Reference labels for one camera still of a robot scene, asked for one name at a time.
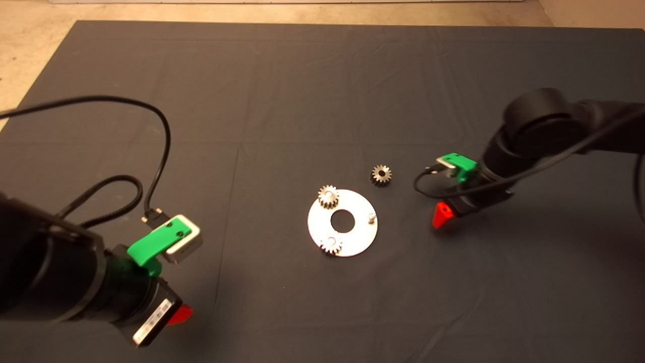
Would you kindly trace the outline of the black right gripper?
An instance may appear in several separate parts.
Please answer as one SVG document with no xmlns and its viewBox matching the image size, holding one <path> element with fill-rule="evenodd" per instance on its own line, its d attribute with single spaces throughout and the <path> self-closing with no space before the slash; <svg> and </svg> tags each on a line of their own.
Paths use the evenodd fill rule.
<svg viewBox="0 0 645 363">
<path fill-rule="evenodd" d="M 440 229 L 454 216 L 463 217 L 474 214 L 493 205 L 509 200 L 513 191 L 506 188 L 493 188 L 467 195 L 452 196 L 446 202 L 438 202 L 432 214 L 433 229 Z"/>
</svg>

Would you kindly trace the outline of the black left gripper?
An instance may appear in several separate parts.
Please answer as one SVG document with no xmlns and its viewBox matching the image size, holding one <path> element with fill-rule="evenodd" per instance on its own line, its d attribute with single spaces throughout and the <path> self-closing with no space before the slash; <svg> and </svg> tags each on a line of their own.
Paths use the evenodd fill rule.
<svg viewBox="0 0 645 363">
<path fill-rule="evenodd" d="M 182 305 L 182 298 L 171 289 L 166 280 L 155 280 L 154 287 L 136 312 L 119 321 L 119 332 L 135 347 L 147 347 L 154 342 L 166 324 L 182 324 L 192 317 L 194 309 Z"/>
</svg>

